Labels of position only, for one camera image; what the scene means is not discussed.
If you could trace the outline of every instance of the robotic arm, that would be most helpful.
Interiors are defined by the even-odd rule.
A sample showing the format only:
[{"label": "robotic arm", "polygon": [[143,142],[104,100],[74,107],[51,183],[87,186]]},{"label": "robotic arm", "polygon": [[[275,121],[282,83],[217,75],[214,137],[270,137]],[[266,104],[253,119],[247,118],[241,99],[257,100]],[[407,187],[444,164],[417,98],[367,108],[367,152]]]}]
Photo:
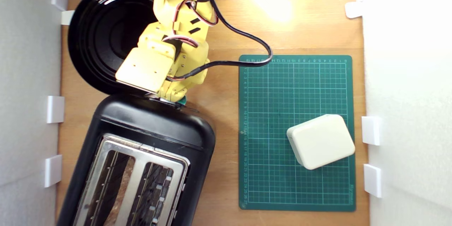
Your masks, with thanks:
[{"label": "robotic arm", "polygon": [[[261,39],[233,28],[222,17],[215,0],[154,0],[158,22],[149,24],[116,72],[116,79],[171,102],[202,84],[207,68],[215,65],[266,65],[273,51]],[[261,43],[268,51],[262,62],[208,60],[208,28],[221,20],[232,31]]]}]

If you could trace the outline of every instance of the wooden table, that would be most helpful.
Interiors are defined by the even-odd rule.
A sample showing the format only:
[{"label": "wooden table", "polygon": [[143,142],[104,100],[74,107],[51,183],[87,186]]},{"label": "wooden table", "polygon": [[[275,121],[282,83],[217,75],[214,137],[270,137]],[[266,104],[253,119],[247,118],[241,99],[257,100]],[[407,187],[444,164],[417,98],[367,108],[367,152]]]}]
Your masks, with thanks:
[{"label": "wooden table", "polygon": [[[69,0],[74,9],[81,0]],[[238,69],[215,67],[205,83],[189,91],[189,101],[216,121],[218,139],[193,225],[347,225],[369,224],[369,200],[363,188],[367,148],[361,142],[365,115],[361,20],[345,17],[344,4],[354,0],[217,0],[225,18],[237,28],[267,41],[276,54],[350,54],[353,57],[357,210],[354,213],[240,210],[238,206]],[[93,89],[74,69],[63,27],[61,93],[66,97],[60,126],[59,153],[63,180],[58,185],[61,208],[92,114],[105,94]],[[261,46],[217,25],[209,31],[211,60],[236,60],[241,54],[265,54]]]}]

